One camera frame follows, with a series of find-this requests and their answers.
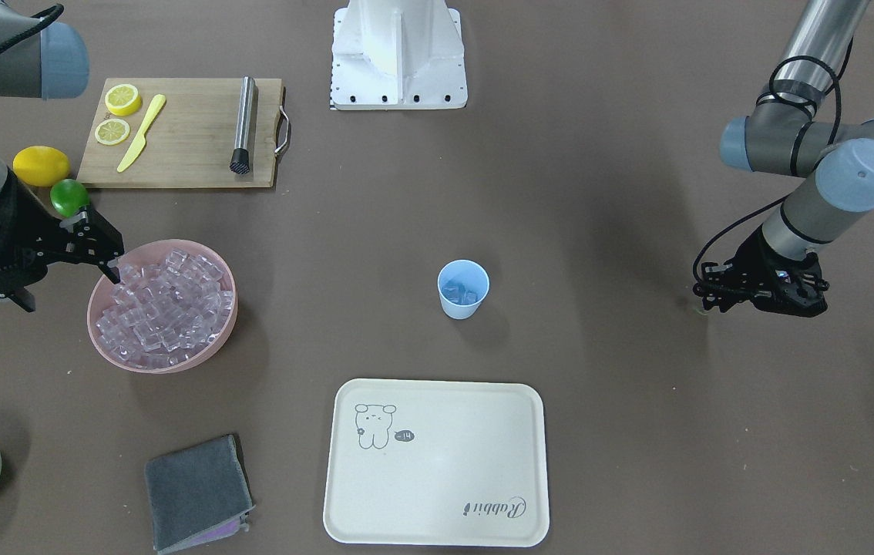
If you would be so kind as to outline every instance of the tray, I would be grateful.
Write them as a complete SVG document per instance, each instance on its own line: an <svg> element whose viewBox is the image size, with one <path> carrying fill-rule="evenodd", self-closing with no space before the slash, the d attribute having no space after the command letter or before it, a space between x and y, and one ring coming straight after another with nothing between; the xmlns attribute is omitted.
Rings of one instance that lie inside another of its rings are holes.
<svg viewBox="0 0 874 555"><path fill-rule="evenodd" d="M546 537L543 402L515 383L338 390L324 529L342 543L531 547Z"/></svg>

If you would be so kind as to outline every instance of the knife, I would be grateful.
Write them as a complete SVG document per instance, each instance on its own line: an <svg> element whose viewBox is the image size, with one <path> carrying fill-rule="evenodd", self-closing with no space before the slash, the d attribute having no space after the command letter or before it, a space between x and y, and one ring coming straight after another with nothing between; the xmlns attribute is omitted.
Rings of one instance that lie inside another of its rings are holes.
<svg viewBox="0 0 874 555"><path fill-rule="evenodd" d="M135 162L135 159L142 153L142 149L146 148L146 131L149 130L149 126L152 126L153 119L156 119L156 116L160 114L160 110L163 109L165 104L165 96L155 95L153 97L152 102L149 103L149 108L146 109L146 115L142 119L142 124L139 126L139 130L136 131L135 137L132 138L132 144L129 145L126 155L123 156L123 161L119 162L116 172L122 173L126 171L126 168L131 166L132 162Z"/></svg>

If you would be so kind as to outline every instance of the blue cup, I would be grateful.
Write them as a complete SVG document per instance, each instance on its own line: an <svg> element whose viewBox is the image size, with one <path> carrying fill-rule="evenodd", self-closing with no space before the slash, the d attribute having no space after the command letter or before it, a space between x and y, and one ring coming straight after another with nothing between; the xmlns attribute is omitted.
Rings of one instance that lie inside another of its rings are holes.
<svg viewBox="0 0 874 555"><path fill-rule="evenodd" d="M475 314L489 294L489 274L470 260L455 260L437 274L437 292L444 313L464 320Z"/></svg>

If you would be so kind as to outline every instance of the gray cloth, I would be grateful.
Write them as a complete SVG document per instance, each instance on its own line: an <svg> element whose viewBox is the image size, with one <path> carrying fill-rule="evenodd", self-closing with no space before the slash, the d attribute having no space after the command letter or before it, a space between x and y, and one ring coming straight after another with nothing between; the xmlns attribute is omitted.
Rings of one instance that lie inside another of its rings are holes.
<svg viewBox="0 0 874 555"><path fill-rule="evenodd" d="M253 503L233 436L149 461L146 489L159 555L247 530Z"/></svg>

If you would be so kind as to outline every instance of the bear cartoon drawing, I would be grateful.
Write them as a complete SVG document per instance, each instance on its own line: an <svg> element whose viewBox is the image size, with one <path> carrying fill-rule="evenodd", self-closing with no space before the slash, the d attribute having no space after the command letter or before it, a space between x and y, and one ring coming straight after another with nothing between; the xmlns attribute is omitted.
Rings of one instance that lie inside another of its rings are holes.
<svg viewBox="0 0 874 555"><path fill-rule="evenodd" d="M395 405L355 405L355 428L361 449L383 449L388 445Z"/></svg>

